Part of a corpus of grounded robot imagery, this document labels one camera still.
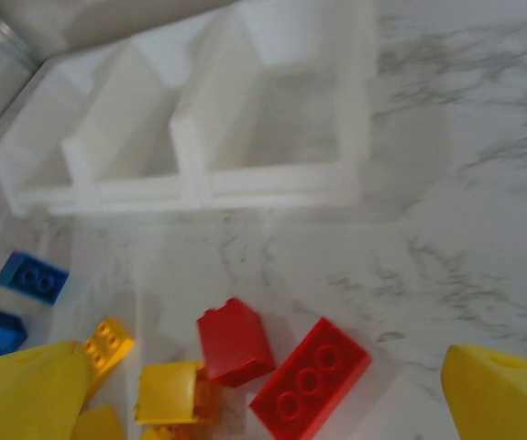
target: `red 2x4 lego brick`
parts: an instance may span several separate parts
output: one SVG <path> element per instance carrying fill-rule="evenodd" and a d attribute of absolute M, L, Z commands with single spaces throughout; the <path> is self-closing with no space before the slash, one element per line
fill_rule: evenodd
<path fill-rule="evenodd" d="M 250 407 L 278 440 L 316 434 L 371 363 L 371 356 L 321 318 Z"/>
<path fill-rule="evenodd" d="M 276 368 L 260 316 L 237 298 L 207 310 L 198 330 L 212 382 L 235 388 Z"/>

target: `white plastic container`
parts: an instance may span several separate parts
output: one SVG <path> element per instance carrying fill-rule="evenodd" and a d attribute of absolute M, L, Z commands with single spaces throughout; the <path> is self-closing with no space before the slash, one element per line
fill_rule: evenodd
<path fill-rule="evenodd" d="M 82 211 L 199 207 L 169 122 L 192 69 L 192 51 L 213 14 L 122 43 L 80 122 L 62 143 Z"/>
<path fill-rule="evenodd" d="M 368 14 L 367 1 L 257 0 L 215 24 L 171 120 L 206 206 L 358 204 Z"/>
<path fill-rule="evenodd" d="M 60 143 L 77 119 L 112 48 L 53 65 L 0 140 L 0 183 L 11 210 L 70 210 L 75 194 Z"/>

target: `red 1x2 lego brick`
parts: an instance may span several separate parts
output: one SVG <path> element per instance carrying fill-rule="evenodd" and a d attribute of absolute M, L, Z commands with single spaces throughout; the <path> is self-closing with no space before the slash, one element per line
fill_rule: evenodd
<path fill-rule="evenodd" d="M 207 310 L 198 330 L 212 382 L 235 388 L 276 368 L 260 316 L 238 298 Z"/>
<path fill-rule="evenodd" d="M 308 440 L 370 363 L 367 351 L 321 318 L 250 407 L 277 440 Z"/>

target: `marble countertop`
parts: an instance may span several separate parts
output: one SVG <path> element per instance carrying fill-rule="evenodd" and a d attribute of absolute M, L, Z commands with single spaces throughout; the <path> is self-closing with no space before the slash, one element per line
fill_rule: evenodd
<path fill-rule="evenodd" d="M 379 16 L 374 163 L 401 158 L 376 193 L 396 208 L 387 221 L 18 219 L 0 191 L 0 268 L 15 248 L 71 268 L 52 309 L 0 290 L 29 344 L 85 338 L 106 314 L 136 333 L 95 399 L 118 406 L 128 438 L 142 366 L 201 358 L 195 319 L 232 295 L 263 313 L 279 360 L 321 315 L 373 353 L 318 438 L 455 439 L 448 346 L 527 357 L 527 8 L 389 0 Z M 267 438 L 245 398 L 225 395 L 216 438 Z"/>

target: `white storage bin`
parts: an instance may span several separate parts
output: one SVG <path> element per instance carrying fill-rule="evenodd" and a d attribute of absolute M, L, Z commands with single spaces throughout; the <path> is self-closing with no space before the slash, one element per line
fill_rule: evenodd
<path fill-rule="evenodd" d="M 360 17 L 369 2 L 258 0 L 215 24 L 171 120 L 206 205 L 358 203 L 375 71 Z"/>
<path fill-rule="evenodd" d="M 183 210 L 199 206 L 182 172 L 169 122 L 213 14 L 122 43 L 80 122 L 62 143 L 83 211 Z"/>
<path fill-rule="evenodd" d="M 68 210 L 75 196 L 60 143 L 112 49 L 53 65 L 0 140 L 0 183 L 15 215 L 35 205 Z"/>

